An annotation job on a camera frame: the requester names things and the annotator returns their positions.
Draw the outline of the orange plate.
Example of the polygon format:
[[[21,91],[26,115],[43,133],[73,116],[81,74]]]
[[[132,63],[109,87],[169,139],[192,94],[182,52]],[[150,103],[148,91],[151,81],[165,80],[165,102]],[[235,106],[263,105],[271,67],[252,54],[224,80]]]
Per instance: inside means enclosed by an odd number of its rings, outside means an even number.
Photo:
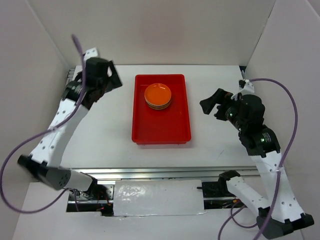
[[[163,83],[153,83],[144,91],[144,99],[153,105],[164,105],[171,101],[171,89]]]

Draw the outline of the white front cover panel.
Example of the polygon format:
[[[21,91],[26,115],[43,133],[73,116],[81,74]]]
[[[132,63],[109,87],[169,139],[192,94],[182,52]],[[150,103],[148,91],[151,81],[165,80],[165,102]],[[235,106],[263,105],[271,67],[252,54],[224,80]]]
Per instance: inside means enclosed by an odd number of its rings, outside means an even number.
[[[192,216],[205,213],[200,180],[117,181],[117,217]]]

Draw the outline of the yellow patterned plate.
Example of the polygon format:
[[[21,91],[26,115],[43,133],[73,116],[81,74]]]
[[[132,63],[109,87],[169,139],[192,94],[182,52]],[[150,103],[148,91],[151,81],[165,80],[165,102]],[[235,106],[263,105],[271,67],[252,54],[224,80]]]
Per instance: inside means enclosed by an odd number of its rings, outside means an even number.
[[[168,108],[168,106],[160,106],[160,107],[155,107],[155,106],[149,106],[153,110],[164,110]]]

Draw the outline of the beige plate with characters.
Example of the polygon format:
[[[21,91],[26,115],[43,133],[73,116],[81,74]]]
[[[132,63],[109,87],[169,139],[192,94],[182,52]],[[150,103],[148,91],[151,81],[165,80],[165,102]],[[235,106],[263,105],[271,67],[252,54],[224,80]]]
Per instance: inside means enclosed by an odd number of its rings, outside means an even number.
[[[155,105],[155,104],[151,104],[150,102],[147,102],[146,103],[149,107],[150,106],[155,106],[156,108],[158,107],[162,107],[162,106],[169,106],[171,104],[171,102],[167,102],[166,104],[163,104],[163,105]]]

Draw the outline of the red plastic bin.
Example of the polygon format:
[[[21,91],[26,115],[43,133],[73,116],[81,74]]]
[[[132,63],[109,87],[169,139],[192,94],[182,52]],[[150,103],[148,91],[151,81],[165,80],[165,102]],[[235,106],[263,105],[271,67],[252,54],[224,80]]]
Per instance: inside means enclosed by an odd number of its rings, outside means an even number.
[[[145,101],[145,90],[161,83],[171,90],[171,102],[156,110]],[[192,138],[185,76],[138,74],[135,76],[131,139],[138,145],[185,144]]]

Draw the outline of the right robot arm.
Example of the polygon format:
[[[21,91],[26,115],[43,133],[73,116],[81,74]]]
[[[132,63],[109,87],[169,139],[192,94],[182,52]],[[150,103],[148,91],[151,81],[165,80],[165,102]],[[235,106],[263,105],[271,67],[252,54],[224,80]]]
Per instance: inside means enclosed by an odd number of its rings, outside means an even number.
[[[229,121],[237,130],[241,144],[255,163],[267,193],[261,196],[235,170],[219,175],[218,191],[235,195],[256,217],[256,224],[268,240],[312,226],[313,216],[305,213],[292,191],[276,134],[264,125],[265,106],[253,94],[237,94],[219,88],[211,97],[201,100],[204,114],[217,108],[215,117]]]

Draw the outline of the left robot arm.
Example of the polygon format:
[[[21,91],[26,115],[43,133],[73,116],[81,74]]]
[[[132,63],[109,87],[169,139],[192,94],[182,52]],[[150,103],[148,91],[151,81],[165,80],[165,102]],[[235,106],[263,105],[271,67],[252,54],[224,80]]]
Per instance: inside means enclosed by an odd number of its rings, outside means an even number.
[[[105,93],[121,86],[113,61],[99,57],[87,59],[85,69],[66,85],[49,132],[29,155],[18,158],[18,165],[55,190],[76,189],[88,200],[97,197],[97,180],[62,167],[62,157],[77,126],[92,105]]]

